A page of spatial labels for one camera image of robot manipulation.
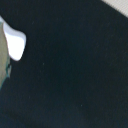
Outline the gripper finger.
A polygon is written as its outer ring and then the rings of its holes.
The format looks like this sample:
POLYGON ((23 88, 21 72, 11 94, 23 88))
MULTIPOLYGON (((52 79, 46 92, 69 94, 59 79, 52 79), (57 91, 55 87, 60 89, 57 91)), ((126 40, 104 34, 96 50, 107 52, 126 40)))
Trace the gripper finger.
POLYGON ((0 88, 4 81, 11 74, 10 56, 7 47, 7 40, 3 31, 3 24, 0 24, 0 88))

